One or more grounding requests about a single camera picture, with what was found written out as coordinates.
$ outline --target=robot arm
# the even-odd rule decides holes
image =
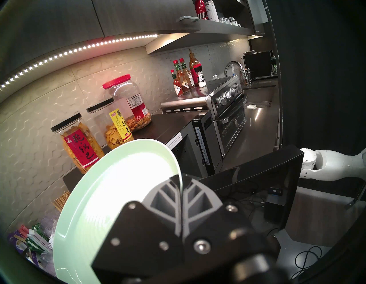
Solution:
[[[334,181],[344,177],[359,177],[366,180],[366,148],[355,156],[330,150],[300,150],[304,152],[300,178]]]

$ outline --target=red bottle cap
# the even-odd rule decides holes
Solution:
[[[123,75],[123,76],[118,77],[118,78],[116,78],[116,79],[110,80],[110,81],[108,81],[107,83],[104,83],[104,84],[103,84],[103,88],[104,88],[105,90],[107,90],[107,89],[109,89],[110,87],[113,87],[113,86],[115,86],[115,85],[121,84],[121,83],[126,82],[126,81],[128,81],[128,80],[130,80],[130,79],[131,79],[131,75],[130,75],[130,74],[126,74],[126,75]]]

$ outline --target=tabasco bottle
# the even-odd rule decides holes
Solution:
[[[179,59],[179,62],[182,64],[182,71],[183,71],[183,74],[186,76],[189,88],[193,89],[195,87],[195,85],[194,85],[194,81],[193,81],[191,72],[188,70],[183,58]]]
[[[178,60],[174,60],[173,63],[174,63],[175,69],[177,70],[177,78],[178,78],[180,84],[182,85],[183,93],[185,93],[185,92],[189,91],[189,85],[188,85],[186,76],[181,71]]]
[[[194,85],[198,87],[198,76],[196,74],[196,71],[194,71],[193,66],[200,64],[199,61],[194,57],[194,53],[189,50],[189,57],[191,60],[189,61],[189,69],[191,70],[191,74],[193,77]]]
[[[172,72],[173,86],[174,86],[177,96],[183,95],[182,85],[180,84],[179,80],[177,79],[177,76],[175,75],[174,70],[172,69],[172,70],[170,70],[170,72]]]

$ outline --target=gray cabinet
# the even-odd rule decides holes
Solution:
[[[256,36],[265,36],[264,23],[268,23],[268,18],[262,0],[247,0],[250,13],[254,24],[254,34]]]
[[[4,27],[12,32],[2,39],[6,57],[0,77],[43,54],[103,37],[92,0],[36,0],[21,5]]]
[[[197,30],[182,16],[197,17],[192,0],[93,0],[105,36],[184,33]]]

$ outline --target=oven door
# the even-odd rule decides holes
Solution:
[[[230,107],[214,121],[223,158],[247,121],[244,113],[244,105],[246,102],[247,95],[241,94],[231,103]]]

